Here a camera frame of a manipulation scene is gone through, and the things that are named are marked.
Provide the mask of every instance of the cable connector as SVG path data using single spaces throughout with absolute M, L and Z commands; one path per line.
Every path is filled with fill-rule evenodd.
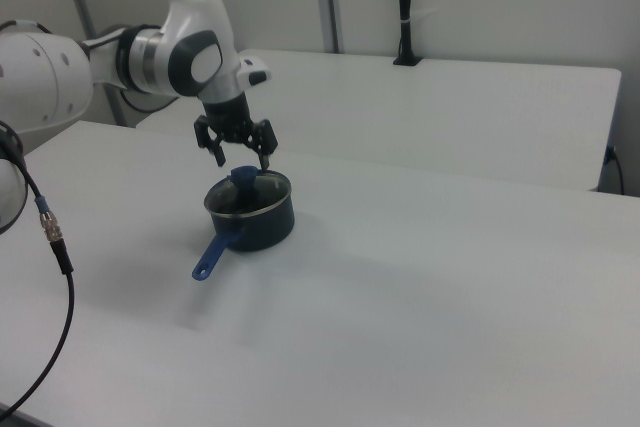
M 62 239 L 62 230 L 60 229 L 58 219 L 53 215 L 53 212 L 49 211 L 44 214 L 40 214 L 40 225 L 42 225 L 49 242 L 55 242 L 56 240 Z
M 44 229 L 44 233 L 47 236 L 49 242 L 55 242 L 62 239 L 62 230 L 58 226 L 58 219 L 53 215 L 53 212 L 49 209 L 47 200 L 43 195 L 39 195 L 35 198 L 36 205 L 38 206 L 38 212 L 40 212 L 40 225 Z

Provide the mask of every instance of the table surface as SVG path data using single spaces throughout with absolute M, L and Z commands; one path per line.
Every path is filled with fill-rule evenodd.
M 81 122 L 27 163 L 76 268 L 67 345 L 23 408 L 48 424 L 640 418 L 637 199 L 283 150 L 294 231 L 197 282 L 202 201 L 225 171 L 191 139 Z M 32 202 L 0 251 L 9 404 L 51 354 L 67 293 Z
M 576 190 L 597 187 L 620 72 L 548 65 L 249 50 L 271 68 L 247 91 L 281 148 Z M 193 138 L 181 99 L 138 128 Z

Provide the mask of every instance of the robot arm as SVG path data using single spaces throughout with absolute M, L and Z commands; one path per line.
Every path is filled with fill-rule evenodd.
M 278 142 L 268 120 L 251 120 L 244 92 L 271 73 L 258 58 L 240 58 L 222 0 L 169 0 L 162 27 L 130 27 L 84 44 L 91 52 L 94 82 L 197 96 L 206 113 L 194 124 L 198 145 L 222 166 L 221 143 L 244 144 L 258 154 L 261 167 L 268 168 Z
M 206 114 L 194 124 L 198 145 L 220 166 L 225 141 L 251 148 L 268 168 L 278 143 L 268 120 L 251 120 L 244 92 L 270 77 L 260 59 L 236 52 L 222 0 L 169 0 L 162 27 L 140 25 L 80 43 L 51 34 L 0 35 L 0 119 L 19 133 L 78 117 L 95 83 L 198 97 Z

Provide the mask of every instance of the black cable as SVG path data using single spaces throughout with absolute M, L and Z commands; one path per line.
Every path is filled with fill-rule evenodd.
M 17 143 L 17 146 L 18 146 L 18 149 L 20 150 L 20 152 L 24 152 L 24 146 L 22 145 L 22 139 L 18 136 L 17 132 L 15 130 L 13 130 L 9 124 L 7 124 L 6 122 L 3 122 L 2 120 L 0 120 L 0 127 L 2 127 L 4 130 L 6 130 L 7 134 L 9 134 L 11 137 L 13 137 L 16 140 L 16 143 Z
M 162 109 L 166 109 L 167 107 L 169 107 L 171 104 L 173 104 L 176 100 L 178 100 L 178 97 L 174 97 L 173 99 L 171 99 L 169 102 L 167 102 L 164 105 L 161 105 L 160 107 L 157 107 L 153 110 L 144 110 L 141 109 L 140 107 L 137 107 L 135 105 L 133 105 L 131 103 L 131 101 L 129 99 L 127 99 L 127 96 L 124 95 L 124 90 L 120 91 L 120 97 L 122 97 L 122 100 L 125 104 L 127 104 L 129 107 L 131 107 L 133 110 L 135 110 L 136 112 L 140 112 L 141 114 L 154 114 L 156 112 L 160 112 Z
M 616 161 L 616 167 L 618 167 L 618 177 L 620 178 L 620 195 L 624 195 L 624 178 L 622 177 L 622 166 L 620 165 L 620 159 L 618 159 L 618 155 L 613 152 L 611 156 L 612 160 Z
M 44 25 L 42 25 L 40 22 L 34 22 L 34 21 L 28 21 L 30 25 L 33 25 L 35 27 L 37 27 L 38 29 L 40 29 L 42 32 L 44 32 L 45 34 L 50 34 L 51 31 L 49 29 L 47 29 Z M 2 24 L 0 24 L 0 32 L 2 32 L 4 29 L 6 29 L 7 27 L 11 27 L 12 25 L 18 25 L 18 22 L 16 20 L 9 20 L 7 22 L 3 22 Z
M 111 42 L 115 42 L 116 40 L 120 40 L 120 36 L 111 37 L 110 39 L 103 40 L 102 42 L 98 42 L 97 44 L 89 45 L 89 50 L 97 49 L 98 47 L 102 47 L 103 45 L 110 44 Z
M 22 152 L 22 141 L 20 140 L 20 137 L 18 137 L 16 132 L 9 125 L 7 125 L 5 122 L 1 120 L 0 120 L 0 126 L 6 129 L 9 135 L 15 137 L 15 139 L 17 140 L 18 146 L 20 147 L 20 152 Z M 12 149 L 5 149 L 5 154 L 7 155 L 8 160 L 20 170 L 20 173 L 24 177 L 25 181 L 29 184 L 29 186 L 31 187 L 31 190 L 33 190 L 33 193 L 36 196 L 36 204 L 38 205 L 38 210 L 41 212 L 41 214 L 50 215 L 52 217 L 53 214 L 51 214 L 51 212 L 49 211 L 49 208 L 46 205 L 46 200 L 40 193 L 40 189 L 38 188 L 35 181 L 33 180 L 33 177 L 31 177 L 31 174 L 29 174 L 29 172 L 27 171 L 26 165 L 24 163 L 24 159 L 20 156 L 20 154 L 17 154 Z M 53 226 L 57 228 L 57 222 L 55 221 L 55 217 L 53 217 L 53 222 L 54 222 Z M 29 390 L 27 390 L 24 393 L 24 395 L 20 397 L 20 399 L 18 399 L 18 401 L 15 402 L 11 407 L 9 407 L 6 411 L 0 414 L 0 423 L 2 423 L 3 421 L 11 417 L 11 415 L 16 410 L 18 410 L 20 406 L 24 404 L 29 397 L 31 397 L 31 395 L 36 391 L 36 389 L 40 386 L 42 381 L 45 379 L 45 377 L 49 374 L 49 372 L 53 368 L 53 365 L 56 363 L 56 360 L 58 360 L 58 356 L 62 351 L 62 347 L 64 346 L 64 343 L 67 340 L 67 336 L 69 335 L 69 328 L 71 327 L 71 320 L 73 319 L 73 310 L 75 306 L 75 288 L 73 285 L 73 277 L 71 275 L 71 273 L 73 272 L 73 266 L 71 265 L 71 260 L 69 259 L 67 248 L 65 246 L 64 239 L 62 238 L 62 233 L 60 232 L 60 230 L 57 229 L 57 232 L 55 232 L 56 234 L 55 236 L 50 236 L 50 232 L 47 228 L 45 228 L 45 231 L 47 232 L 47 238 L 50 240 L 49 245 L 51 245 L 51 250 L 53 250 L 53 253 L 58 261 L 58 265 L 60 266 L 60 271 L 62 272 L 63 275 L 67 277 L 67 286 L 69 289 L 69 303 L 67 307 L 67 316 L 64 322 L 64 327 L 62 328 L 62 334 L 60 335 L 58 344 L 56 345 L 56 348 L 53 351 L 53 355 L 49 359 L 49 362 L 47 363 L 45 368 L 42 370 L 42 372 L 40 373 L 36 381 L 31 385 L 31 387 L 29 387 Z
M 73 277 L 71 272 L 66 274 L 67 277 L 67 286 L 69 287 L 69 307 L 67 308 L 67 318 L 64 321 L 64 327 L 62 329 L 62 335 L 60 335 L 60 340 L 58 340 L 58 345 L 56 346 L 56 350 L 53 352 L 51 359 L 49 359 L 49 363 L 46 365 L 40 376 L 36 379 L 29 390 L 25 392 L 25 394 L 20 397 L 20 399 L 9 407 L 5 412 L 0 414 L 0 423 L 11 417 L 11 415 L 20 408 L 22 404 L 26 402 L 26 400 L 31 397 L 36 389 L 40 386 L 45 377 L 49 374 L 49 371 L 58 360 L 58 356 L 62 351 L 62 347 L 64 346 L 65 341 L 67 340 L 67 335 L 69 334 L 69 328 L 71 327 L 71 320 L 73 319 L 73 308 L 75 306 L 75 289 L 73 286 Z

